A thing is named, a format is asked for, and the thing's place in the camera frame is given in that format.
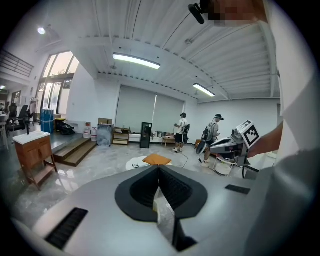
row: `man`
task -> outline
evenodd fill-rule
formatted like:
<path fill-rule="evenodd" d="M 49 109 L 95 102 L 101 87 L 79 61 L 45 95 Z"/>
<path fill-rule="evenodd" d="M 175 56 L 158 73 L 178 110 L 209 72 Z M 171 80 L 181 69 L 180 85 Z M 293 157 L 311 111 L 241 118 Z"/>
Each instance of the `man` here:
<path fill-rule="evenodd" d="M 182 152 L 182 148 L 184 147 L 183 134 L 185 127 L 188 125 L 186 113 L 182 113 L 180 117 L 181 119 L 179 120 L 178 124 L 174 124 L 174 127 L 178 128 L 178 131 L 175 134 L 175 148 L 172 149 L 175 153 Z"/>
<path fill-rule="evenodd" d="M 223 121 L 223 117 L 222 115 L 220 114 L 216 114 L 214 119 L 212 120 L 211 123 L 209 123 L 208 127 L 211 128 L 211 139 L 209 141 L 206 142 L 206 151 L 204 153 L 204 161 L 203 163 L 201 164 L 202 167 L 209 167 L 209 157 L 210 157 L 210 149 L 209 149 L 209 146 L 214 143 L 216 140 L 217 140 L 217 136 L 220 135 L 220 133 L 218 133 L 219 131 L 219 125 L 218 123 L 220 121 Z"/>
<path fill-rule="evenodd" d="M 269 24 L 274 37 L 275 45 L 269 47 L 275 48 L 284 121 L 262 137 L 250 149 L 248 157 L 279 149 L 278 163 L 299 150 L 317 148 L 320 142 L 319 70 L 292 20 L 272 0 L 201 0 L 200 7 L 208 14 L 209 23 L 236 27 L 261 21 Z M 298 122 L 296 116 L 305 114 L 310 116 Z M 308 136 L 302 136 L 306 127 Z"/>

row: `wooden stairs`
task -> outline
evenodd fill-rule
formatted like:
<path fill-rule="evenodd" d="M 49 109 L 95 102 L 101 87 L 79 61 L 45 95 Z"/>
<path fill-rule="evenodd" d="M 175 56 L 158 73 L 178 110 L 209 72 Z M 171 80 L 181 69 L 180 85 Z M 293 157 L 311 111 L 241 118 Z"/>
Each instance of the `wooden stairs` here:
<path fill-rule="evenodd" d="M 53 154 L 57 163 L 76 167 L 96 147 L 89 138 L 80 138 Z"/>

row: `fluorescent light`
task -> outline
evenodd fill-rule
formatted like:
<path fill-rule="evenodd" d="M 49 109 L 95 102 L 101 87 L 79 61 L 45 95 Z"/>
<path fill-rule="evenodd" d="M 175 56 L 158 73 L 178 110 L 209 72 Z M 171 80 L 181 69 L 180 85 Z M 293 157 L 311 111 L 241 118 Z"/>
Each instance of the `fluorescent light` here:
<path fill-rule="evenodd" d="M 158 70 L 160 68 L 160 64 L 152 62 L 150 60 L 144 59 L 144 58 L 138 58 L 135 56 L 120 54 L 120 53 L 114 53 L 113 58 L 115 60 L 125 61 L 125 62 L 132 62 L 140 65 L 147 66 L 149 68 L 153 68 L 155 70 Z"/>
<path fill-rule="evenodd" d="M 39 33 L 40 35 L 44 35 L 44 34 L 46 33 L 46 31 L 45 31 L 45 29 L 44 29 L 43 27 L 39 27 L 39 28 L 38 28 L 38 33 Z"/>
<path fill-rule="evenodd" d="M 194 88 L 197 88 L 198 90 L 200 90 L 201 92 L 208 94 L 210 97 L 215 97 L 216 95 L 214 93 L 212 93 L 211 91 L 209 91 L 208 89 L 206 89 L 205 87 L 203 87 L 202 85 L 195 83 L 193 85 Z"/>

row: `railing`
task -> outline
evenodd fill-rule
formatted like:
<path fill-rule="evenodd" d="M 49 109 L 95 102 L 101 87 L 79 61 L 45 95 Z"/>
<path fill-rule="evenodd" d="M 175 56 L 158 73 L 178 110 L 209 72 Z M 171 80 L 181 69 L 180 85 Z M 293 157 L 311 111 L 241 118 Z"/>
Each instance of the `railing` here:
<path fill-rule="evenodd" d="M 14 56 L 10 52 L 2 50 L 0 52 L 0 68 L 11 70 L 29 78 L 34 66 Z"/>

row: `cap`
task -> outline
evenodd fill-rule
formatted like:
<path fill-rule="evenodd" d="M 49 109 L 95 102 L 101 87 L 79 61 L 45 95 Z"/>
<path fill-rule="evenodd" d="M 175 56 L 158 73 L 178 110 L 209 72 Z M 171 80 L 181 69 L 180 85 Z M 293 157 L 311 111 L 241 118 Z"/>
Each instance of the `cap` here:
<path fill-rule="evenodd" d="M 225 120 L 225 119 L 222 117 L 222 115 L 220 115 L 220 114 L 216 114 L 214 118 L 220 118 L 221 121 Z"/>

